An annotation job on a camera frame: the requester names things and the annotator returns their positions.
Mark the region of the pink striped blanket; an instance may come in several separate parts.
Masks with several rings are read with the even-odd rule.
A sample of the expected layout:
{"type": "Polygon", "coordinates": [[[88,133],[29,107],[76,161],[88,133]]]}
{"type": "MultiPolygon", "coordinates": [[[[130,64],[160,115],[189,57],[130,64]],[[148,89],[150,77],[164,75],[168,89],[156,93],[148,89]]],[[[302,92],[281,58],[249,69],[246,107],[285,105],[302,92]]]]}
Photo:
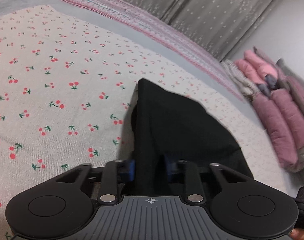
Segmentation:
{"type": "Polygon", "coordinates": [[[243,100],[235,84],[226,75],[218,60],[182,33],[143,9],[123,0],[61,0],[73,6],[96,12],[153,39],[182,56],[222,85],[233,96],[243,100]]]}

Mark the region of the cherry print bed sheet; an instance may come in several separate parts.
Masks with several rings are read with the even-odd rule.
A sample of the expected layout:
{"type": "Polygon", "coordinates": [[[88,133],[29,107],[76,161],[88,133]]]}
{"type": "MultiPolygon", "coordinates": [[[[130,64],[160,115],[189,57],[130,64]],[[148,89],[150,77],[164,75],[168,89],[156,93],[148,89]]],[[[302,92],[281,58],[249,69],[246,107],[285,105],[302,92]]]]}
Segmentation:
{"type": "Polygon", "coordinates": [[[82,163],[133,149],[128,116],[138,80],[200,102],[236,138],[256,180],[285,191],[260,125],[183,62],[39,5],[0,16],[0,239],[16,194],[82,163]]]}

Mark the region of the grey star curtain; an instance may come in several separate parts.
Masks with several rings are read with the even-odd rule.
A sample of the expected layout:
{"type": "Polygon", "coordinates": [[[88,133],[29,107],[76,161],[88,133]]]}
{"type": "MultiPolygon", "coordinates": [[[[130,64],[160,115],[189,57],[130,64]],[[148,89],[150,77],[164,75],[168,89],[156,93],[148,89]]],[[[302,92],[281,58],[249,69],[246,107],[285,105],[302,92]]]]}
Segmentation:
{"type": "Polygon", "coordinates": [[[123,0],[181,32],[217,60],[230,57],[279,0],[123,0]]]}

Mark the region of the striped folded garment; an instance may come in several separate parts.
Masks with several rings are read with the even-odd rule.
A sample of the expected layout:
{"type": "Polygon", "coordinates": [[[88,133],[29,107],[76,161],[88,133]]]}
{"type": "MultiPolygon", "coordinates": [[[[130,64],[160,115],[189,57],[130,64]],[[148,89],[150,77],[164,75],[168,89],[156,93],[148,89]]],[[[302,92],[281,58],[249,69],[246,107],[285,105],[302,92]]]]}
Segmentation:
{"type": "Polygon", "coordinates": [[[254,100],[257,94],[260,94],[259,88],[241,72],[241,70],[231,61],[221,61],[221,66],[228,77],[235,83],[241,94],[250,102],[254,100]]]}

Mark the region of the grey bed cover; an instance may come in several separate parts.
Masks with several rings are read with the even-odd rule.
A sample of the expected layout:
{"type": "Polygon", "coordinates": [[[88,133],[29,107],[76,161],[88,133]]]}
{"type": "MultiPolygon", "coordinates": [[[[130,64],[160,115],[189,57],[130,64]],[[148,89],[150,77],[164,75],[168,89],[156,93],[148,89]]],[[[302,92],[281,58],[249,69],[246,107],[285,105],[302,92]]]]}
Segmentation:
{"type": "Polygon", "coordinates": [[[97,14],[96,12],[78,8],[61,0],[0,0],[0,16],[18,9],[45,4],[51,5],[55,10],[59,12],[74,16],[113,33],[122,35],[125,38],[129,38],[144,48],[161,54],[170,61],[178,64],[185,71],[194,75],[196,78],[216,90],[221,95],[225,96],[242,114],[244,114],[244,116],[250,119],[255,125],[259,126],[260,128],[263,127],[260,119],[251,107],[250,103],[248,103],[244,98],[238,99],[235,95],[229,92],[227,88],[219,84],[219,82],[216,81],[213,77],[210,77],[210,75],[205,71],[193,66],[178,53],[171,51],[169,48],[166,48],[159,42],[145,36],[144,34],[132,29],[127,25],[124,25],[123,23],[118,23],[105,16],[97,14]]]}

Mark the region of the black pants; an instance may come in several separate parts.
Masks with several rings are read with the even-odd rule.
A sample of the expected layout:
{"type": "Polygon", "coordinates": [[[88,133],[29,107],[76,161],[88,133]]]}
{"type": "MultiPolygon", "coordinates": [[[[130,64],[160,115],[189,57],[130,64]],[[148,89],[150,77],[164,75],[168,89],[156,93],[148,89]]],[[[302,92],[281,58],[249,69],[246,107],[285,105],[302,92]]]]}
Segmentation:
{"type": "Polygon", "coordinates": [[[124,194],[181,195],[182,185],[170,175],[178,160],[191,161],[204,172],[219,163],[253,177],[235,138],[200,103],[147,79],[137,83],[131,127],[134,179],[125,184],[124,194]]]}

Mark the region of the mauve pink padded jacket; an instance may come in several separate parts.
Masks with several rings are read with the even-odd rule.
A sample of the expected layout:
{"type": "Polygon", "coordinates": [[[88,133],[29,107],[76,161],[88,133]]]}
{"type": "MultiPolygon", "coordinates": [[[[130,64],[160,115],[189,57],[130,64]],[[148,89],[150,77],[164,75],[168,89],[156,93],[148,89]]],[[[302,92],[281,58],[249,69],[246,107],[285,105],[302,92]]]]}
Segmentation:
{"type": "Polygon", "coordinates": [[[233,65],[259,89],[252,106],[272,142],[280,165],[289,172],[304,168],[304,83],[286,74],[258,49],[246,50],[233,65]]]}

